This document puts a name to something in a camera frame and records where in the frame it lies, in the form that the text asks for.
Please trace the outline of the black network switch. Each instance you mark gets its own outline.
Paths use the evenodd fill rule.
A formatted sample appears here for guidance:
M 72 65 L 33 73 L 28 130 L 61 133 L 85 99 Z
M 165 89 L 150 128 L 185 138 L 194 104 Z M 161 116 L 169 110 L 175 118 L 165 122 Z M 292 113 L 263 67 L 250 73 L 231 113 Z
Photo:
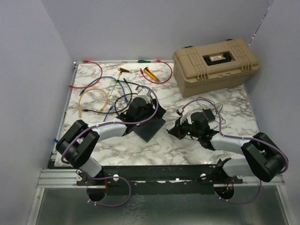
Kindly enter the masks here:
M 154 135 L 164 126 L 165 120 L 160 119 L 151 119 L 146 123 L 137 126 L 134 129 L 134 133 L 138 135 L 145 142 L 149 142 Z

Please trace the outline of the black power adapter with cable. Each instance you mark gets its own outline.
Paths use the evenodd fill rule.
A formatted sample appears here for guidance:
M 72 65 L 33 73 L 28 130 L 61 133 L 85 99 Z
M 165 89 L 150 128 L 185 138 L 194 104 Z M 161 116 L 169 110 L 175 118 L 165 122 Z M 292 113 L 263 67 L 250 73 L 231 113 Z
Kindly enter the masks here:
M 204 109 L 204 107 L 199 103 L 199 101 L 206 101 L 206 102 L 212 104 L 214 109 L 213 110 L 212 109 Z M 204 113 L 204 116 L 206 117 L 208 122 L 210 123 L 210 122 L 214 121 L 217 123 L 217 125 L 214 127 L 214 129 L 226 123 L 226 120 L 221 115 L 221 111 L 223 109 L 223 104 L 220 104 L 217 106 L 214 101 L 209 100 L 207 98 L 202 98 L 202 97 L 197 98 L 197 103 L 202 108 L 202 112 Z

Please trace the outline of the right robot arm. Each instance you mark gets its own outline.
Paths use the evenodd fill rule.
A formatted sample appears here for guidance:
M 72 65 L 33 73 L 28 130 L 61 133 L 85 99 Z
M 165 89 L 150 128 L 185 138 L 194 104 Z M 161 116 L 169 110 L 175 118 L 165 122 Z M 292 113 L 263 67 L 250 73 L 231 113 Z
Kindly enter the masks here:
M 246 137 L 222 135 L 209 127 L 202 112 L 191 114 L 189 120 L 186 115 L 179 117 L 168 133 L 179 140 L 190 136 L 209 150 L 243 155 L 240 159 L 226 159 L 218 163 L 221 168 L 216 170 L 215 177 L 220 183 L 226 183 L 235 176 L 252 175 L 261 181 L 270 182 L 287 164 L 281 150 L 265 133 L 259 132 Z

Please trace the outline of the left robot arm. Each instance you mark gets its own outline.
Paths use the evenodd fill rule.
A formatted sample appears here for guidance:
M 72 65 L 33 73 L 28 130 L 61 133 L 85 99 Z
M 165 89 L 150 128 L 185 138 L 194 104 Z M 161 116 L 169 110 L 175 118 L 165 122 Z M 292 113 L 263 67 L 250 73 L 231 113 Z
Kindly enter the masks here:
M 92 156 L 99 141 L 112 137 L 121 137 L 135 131 L 140 138 L 148 142 L 165 124 L 166 110 L 156 99 L 146 100 L 135 97 L 128 109 L 111 121 L 98 125 L 89 125 L 77 120 L 56 143 L 56 150 L 65 164 L 80 169 L 87 174 L 93 185 L 103 181 L 102 166 Z

